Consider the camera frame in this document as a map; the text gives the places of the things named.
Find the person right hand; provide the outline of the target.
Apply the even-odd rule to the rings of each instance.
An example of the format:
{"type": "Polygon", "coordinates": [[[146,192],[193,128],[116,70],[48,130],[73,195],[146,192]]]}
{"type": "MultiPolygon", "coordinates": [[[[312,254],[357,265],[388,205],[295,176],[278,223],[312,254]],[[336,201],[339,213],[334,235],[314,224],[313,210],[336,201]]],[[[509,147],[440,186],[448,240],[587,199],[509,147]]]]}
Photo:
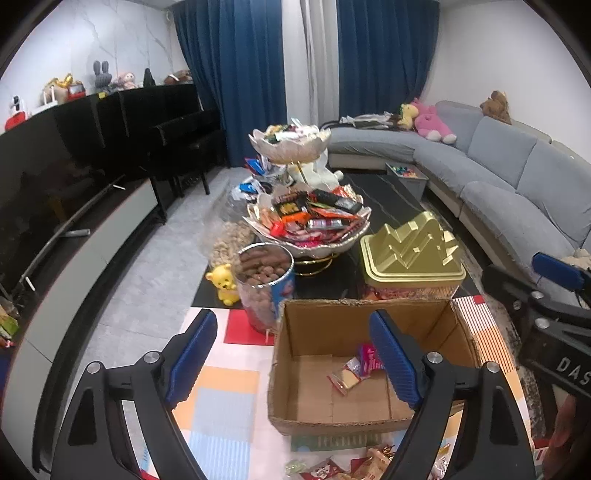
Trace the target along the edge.
{"type": "Polygon", "coordinates": [[[590,478],[590,401],[568,395],[543,460],[544,479],[590,478]]]}

